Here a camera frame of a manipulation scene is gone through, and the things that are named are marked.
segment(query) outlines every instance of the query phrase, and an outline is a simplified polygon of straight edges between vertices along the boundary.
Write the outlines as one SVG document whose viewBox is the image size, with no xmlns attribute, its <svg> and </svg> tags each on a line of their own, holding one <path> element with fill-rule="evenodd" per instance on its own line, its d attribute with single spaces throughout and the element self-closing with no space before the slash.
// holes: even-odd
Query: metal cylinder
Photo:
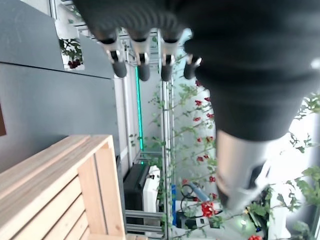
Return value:
<svg viewBox="0 0 320 240">
<path fill-rule="evenodd" d="M 153 233 L 159 233 L 159 234 L 163 233 L 163 230 L 160 226 L 149 226 L 149 225 L 127 223 L 126 229 L 132 232 L 153 232 Z"/>
<path fill-rule="evenodd" d="M 125 216 L 130 218 L 145 218 L 145 219 L 161 219 L 163 212 L 145 212 L 137 210 L 125 210 Z"/>
</svg>

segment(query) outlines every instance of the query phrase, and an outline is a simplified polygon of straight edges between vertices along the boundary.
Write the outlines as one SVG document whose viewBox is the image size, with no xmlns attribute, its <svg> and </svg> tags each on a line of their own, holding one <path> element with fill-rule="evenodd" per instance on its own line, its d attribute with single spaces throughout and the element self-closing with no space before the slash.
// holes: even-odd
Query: metal frame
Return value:
<svg viewBox="0 0 320 240">
<path fill-rule="evenodd" d="M 159 59 L 161 59 L 161 34 L 158 30 L 158 54 Z M 161 69 L 162 64 L 159 61 L 159 69 Z M 170 108 L 170 94 L 168 90 L 168 85 L 171 84 L 172 78 L 169 82 L 162 81 L 162 89 L 161 89 L 161 100 L 163 101 L 162 113 L 161 113 L 161 137 L 165 142 L 165 145 L 162 147 L 162 176 L 163 176 L 163 189 L 164 189 L 164 213 L 165 213 L 165 222 L 164 222 L 164 238 L 171 239 L 171 231 L 169 231 L 168 223 L 171 221 L 170 216 L 172 213 L 172 205 L 170 201 L 172 200 L 172 192 L 171 192 L 171 152 L 167 149 L 171 149 L 171 116 L 168 109 Z"/>
</svg>

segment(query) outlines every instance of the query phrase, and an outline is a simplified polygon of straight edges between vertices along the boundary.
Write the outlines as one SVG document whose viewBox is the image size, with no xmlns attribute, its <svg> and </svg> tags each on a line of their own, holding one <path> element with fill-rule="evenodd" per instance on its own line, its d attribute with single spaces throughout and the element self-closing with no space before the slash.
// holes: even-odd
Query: wooden slat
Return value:
<svg viewBox="0 0 320 240">
<path fill-rule="evenodd" d="M 65 240 L 78 240 L 84 234 L 88 227 L 88 220 L 86 212 L 82 213 L 81 217 L 75 223 L 69 234 L 66 236 Z"/>
<path fill-rule="evenodd" d="M 100 192 L 106 219 L 107 232 L 111 236 L 125 236 L 124 220 L 118 185 L 117 165 L 112 141 L 95 153 Z"/>
<path fill-rule="evenodd" d="M 77 174 L 77 168 L 111 136 L 93 136 L 0 199 L 0 239 L 10 239 Z"/>
<path fill-rule="evenodd" d="M 89 139 L 88 135 L 74 135 L 53 144 L 0 174 L 0 199 L 26 181 L 70 153 Z"/>
<path fill-rule="evenodd" d="M 93 234 L 106 234 L 106 224 L 101 203 L 100 188 L 94 157 L 90 157 L 78 168 L 84 206 L 90 232 Z"/>
<path fill-rule="evenodd" d="M 125 236 L 111 236 L 105 234 L 90 234 L 88 240 L 126 240 Z"/>
<path fill-rule="evenodd" d="M 127 234 L 125 239 L 126 240 L 148 240 L 148 237 L 144 235 Z"/>
<path fill-rule="evenodd" d="M 76 177 L 14 239 L 42 239 L 80 194 L 80 181 Z"/>
<path fill-rule="evenodd" d="M 89 235 L 90 235 L 90 228 L 87 227 L 83 235 L 81 236 L 80 240 L 88 240 Z"/>
<path fill-rule="evenodd" d="M 84 199 L 82 195 L 80 195 L 49 231 L 44 240 L 64 239 L 84 211 Z"/>
</svg>

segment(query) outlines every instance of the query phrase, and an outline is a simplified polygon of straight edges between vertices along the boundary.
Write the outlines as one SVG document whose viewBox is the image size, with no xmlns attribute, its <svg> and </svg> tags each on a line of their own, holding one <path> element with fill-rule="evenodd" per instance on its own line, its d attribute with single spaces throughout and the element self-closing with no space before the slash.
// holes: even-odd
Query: black fingertip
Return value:
<svg viewBox="0 0 320 240">
<path fill-rule="evenodd" d="M 139 78 L 142 81 L 147 81 L 150 78 L 150 68 L 148 64 L 138 65 Z"/>
<path fill-rule="evenodd" d="M 172 66 L 166 65 L 161 68 L 161 79 L 162 81 L 168 82 L 171 79 Z"/>
<path fill-rule="evenodd" d="M 115 75 L 124 78 L 127 75 L 126 64 L 124 61 L 116 61 L 112 64 Z"/>
<path fill-rule="evenodd" d="M 194 63 L 191 64 L 185 64 L 184 66 L 184 71 L 183 71 L 183 76 L 190 80 L 195 77 L 195 70 L 196 70 L 196 65 Z"/>
</svg>

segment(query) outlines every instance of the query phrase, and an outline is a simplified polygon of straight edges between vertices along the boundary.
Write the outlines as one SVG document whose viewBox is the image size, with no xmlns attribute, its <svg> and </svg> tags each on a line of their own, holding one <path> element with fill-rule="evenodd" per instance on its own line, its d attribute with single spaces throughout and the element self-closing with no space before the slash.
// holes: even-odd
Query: white wall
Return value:
<svg viewBox="0 0 320 240">
<path fill-rule="evenodd" d="M 161 77 L 158 73 L 157 67 L 150 68 L 150 79 L 148 81 L 140 81 L 140 97 L 141 97 L 141 113 L 142 113 L 142 128 L 144 137 L 158 137 L 161 138 L 161 127 L 152 121 L 155 116 L 160 115 L 162 110 L 157 105 L 149 103 L 154 97 L 154 93 L 160 94 L 160 88 L 157 88 L 161 84 Z M 151 142 L 145 140 L 144 143 L 147 145 L 145 151 L 161 151 L 161 149 L 151 149 Z"/>
</svg>

